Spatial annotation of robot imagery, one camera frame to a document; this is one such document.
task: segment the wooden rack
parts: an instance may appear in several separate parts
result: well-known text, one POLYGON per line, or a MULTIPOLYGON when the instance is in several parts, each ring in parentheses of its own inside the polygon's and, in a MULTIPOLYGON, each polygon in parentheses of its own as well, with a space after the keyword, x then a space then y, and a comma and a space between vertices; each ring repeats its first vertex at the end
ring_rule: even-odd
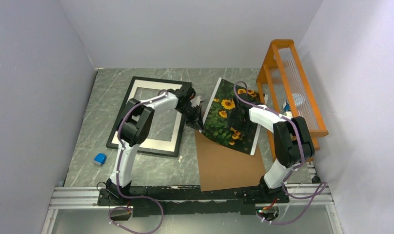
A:
MULTIPOLYGON (((293 117, 305 118, 315 150, 319 150, 317 138, 326 136, 329 132, 317 107, 293 40, 275 39, 270 43, 256 82, 260 99, 264 104, 266 102, 263 84, 267 84, 266 88, 270 90, 273 108, 277 112, 283 113, 282 106, 287 101, 293 117)), ((267 135, 274 161, 276 155, 273 134, 267 131, 267 135)))

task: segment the brown board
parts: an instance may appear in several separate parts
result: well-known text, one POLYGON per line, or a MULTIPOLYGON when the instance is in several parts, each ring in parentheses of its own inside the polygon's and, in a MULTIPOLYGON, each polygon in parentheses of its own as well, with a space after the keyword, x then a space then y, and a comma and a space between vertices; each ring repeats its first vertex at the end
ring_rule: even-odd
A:
POLYGON ((260 149, 247 155, 221 146, 195 131, 202 191, 256 186, 266 173, 260 149))

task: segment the white wall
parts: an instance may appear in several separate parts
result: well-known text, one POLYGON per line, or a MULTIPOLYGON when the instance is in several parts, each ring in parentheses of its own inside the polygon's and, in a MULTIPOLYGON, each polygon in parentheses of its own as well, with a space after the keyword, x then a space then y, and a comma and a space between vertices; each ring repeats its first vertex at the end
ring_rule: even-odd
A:
POLYGON ((0 234, 40 233, 95 70, 56 0, 0 0, 0 234))
POLYGON ((316 153, 347 234, 394 234, 394 0, 325 0, 298 47, 329 135, 316 153))
POLYGON ((96 67, 260 67, 322 0, 60 0, 96 67))

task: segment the picture frame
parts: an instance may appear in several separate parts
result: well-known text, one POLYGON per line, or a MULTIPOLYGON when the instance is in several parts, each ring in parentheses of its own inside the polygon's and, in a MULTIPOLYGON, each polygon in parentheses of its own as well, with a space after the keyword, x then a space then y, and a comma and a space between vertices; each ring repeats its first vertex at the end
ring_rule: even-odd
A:
MULTIPOLYGON (((106 147, 110 149, 118 149, 117 131, 118 131, 118 125, 120 123, 120 120, 123 118, 122 115, 123 115, 124 107, 129 99, 134 98, 136 93, 138 93, 138 90, 141 90, 140 92, 141 94, 143 90, 146 90, 148 92, 147 93, 148 97, 137 98, 138 100, 145 100, 145 99, 156 97, 158 95, 158 92, 162 89, 175 90, 175 89, 179 89, 182 85, 188 83, 189 82, 185 82, 185 81, 132 77, 131 83, 128 87, 124 100, 122 101, 121 107, 119 109, 117 118, 113 124, 110 135, 108 137, 106 147)), ((138 152, 149 154, 149 155, 156 155, 156 156, 178 157, 181 137, 184 129, 184 122, 185 122, 185 117, 182 116, 182 114, 177 112, 176 110, 170 110, 168 114, 167 112, 164 112, 161 113, 161 115, 154 116, 153 123, 151 125, 152 129, 150 130, 150 134, 148 138, 140 145, 138 152), (162 136, 159 133, 162 129, 161 127, 157 130, 157 134, 152 133, 153 126, 157 122, 163 124, 164 127, 162 128, 166 128, 165 133, 162 133, 162 136)))

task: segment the yellow flower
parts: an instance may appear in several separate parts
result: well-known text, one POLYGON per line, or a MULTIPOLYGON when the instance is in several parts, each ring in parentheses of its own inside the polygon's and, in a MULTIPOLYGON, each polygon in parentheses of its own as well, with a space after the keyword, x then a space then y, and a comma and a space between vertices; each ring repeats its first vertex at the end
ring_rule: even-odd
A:
POLYGON ((223 118, 227 118, 227 112, 226 111, 219 111, 218 114, 223 117, 223 118))
POLYGON ((221 105, 226 109, 226 110, 231 110, 233 108, 235 108, 235 103, 233 101, 230 101, 228 99, 223 99, 223 101, 221 101, 221 105))

